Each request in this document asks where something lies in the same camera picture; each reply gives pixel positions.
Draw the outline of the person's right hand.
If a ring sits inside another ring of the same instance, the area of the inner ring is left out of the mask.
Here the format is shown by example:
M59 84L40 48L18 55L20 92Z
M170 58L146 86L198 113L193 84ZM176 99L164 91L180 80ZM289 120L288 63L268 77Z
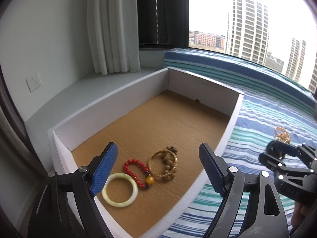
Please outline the person's right hand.
M300 224L303 222L305 217L307 217L310 212L311 206L305 206L299 202L294 203L294 211L291 218L292 228L296 230Z

